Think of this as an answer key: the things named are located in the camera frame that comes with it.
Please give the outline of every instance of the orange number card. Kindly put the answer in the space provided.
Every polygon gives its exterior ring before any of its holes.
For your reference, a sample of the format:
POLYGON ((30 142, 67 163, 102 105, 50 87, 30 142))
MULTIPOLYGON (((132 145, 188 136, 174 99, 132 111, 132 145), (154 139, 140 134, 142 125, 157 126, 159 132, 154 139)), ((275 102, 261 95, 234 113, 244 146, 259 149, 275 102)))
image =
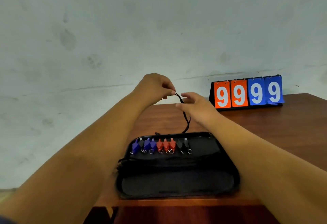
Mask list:
POLYGON ((248 106, 247 102, 247 80, 231 81, 231 105, 233 107, 248 106))
POLYGON ((231 107, 231 91, 229 81, 214 83, 216 109, 231 107))

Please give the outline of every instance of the table surface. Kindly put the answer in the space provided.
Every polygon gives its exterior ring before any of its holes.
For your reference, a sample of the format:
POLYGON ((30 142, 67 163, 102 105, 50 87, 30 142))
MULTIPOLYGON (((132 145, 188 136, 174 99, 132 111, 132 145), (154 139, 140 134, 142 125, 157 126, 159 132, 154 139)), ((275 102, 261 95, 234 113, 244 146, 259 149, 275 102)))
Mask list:
MULTIPOLYGON (((327 171, 327 101, 310 94, 284 95, 283 107, 223 111, 222 115, 272 144, 327 171)), ((139 117, 126 143, 139 136, 182 132, 186 121, 174 104, 154 105, 139 117)), ((188 132, 207 131, 191 121, 188 132)), ((232 195, 168 199, 124 200, 115 190, 116 173, 106 182, 96 206, 217 206, 259 205, 241 182, 232 195)))

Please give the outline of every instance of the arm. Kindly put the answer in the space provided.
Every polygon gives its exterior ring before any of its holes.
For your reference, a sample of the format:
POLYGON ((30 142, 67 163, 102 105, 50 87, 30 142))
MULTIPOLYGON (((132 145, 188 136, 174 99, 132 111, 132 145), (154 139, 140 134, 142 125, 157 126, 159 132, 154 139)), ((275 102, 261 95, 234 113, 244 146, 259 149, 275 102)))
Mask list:
POLYGON ((148 106, 175 94, 170 80, 153 73, 41 166, 0 205, 19 224, 82 223, 106 178, 126 149, 135 120, 148 106))
POLYGON ((221 143, 243 182, 281 222, 327 223, 327 172, 261 139, 189 92, 177 108, 206 127, 221 143))

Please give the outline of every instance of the forearm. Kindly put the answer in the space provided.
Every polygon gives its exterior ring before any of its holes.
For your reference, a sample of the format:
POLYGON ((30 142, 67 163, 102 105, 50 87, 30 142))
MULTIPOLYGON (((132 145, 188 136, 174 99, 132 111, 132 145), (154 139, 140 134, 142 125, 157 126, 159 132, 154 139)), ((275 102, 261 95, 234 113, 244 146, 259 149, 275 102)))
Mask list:
POLYGON ((219 113, 208 120, 206 127, 226 150, 243 182, 281 223, 326 221, 325 171, 261 139, 219 113))
POLYGON ((0 215, 24 224, 82 223, 145 107, 133 93, 123 98, 38 169, 0 215))

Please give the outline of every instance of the black pouch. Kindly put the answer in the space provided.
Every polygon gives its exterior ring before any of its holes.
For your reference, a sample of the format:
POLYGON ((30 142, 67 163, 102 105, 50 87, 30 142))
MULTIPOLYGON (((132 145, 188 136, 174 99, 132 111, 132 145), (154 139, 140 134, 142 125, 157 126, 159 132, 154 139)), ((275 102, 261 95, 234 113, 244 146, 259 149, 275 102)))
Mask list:
POLYGON ((238 170, 211 133, 142 136, 143 140, 147 138, 173 138, 176 142, 187 138, 192 153, 182 154, 176 146, 173 154, 130 154, 133 140, 117 167, 116 187, 122 198, 218 195, 238 189, 238 170))

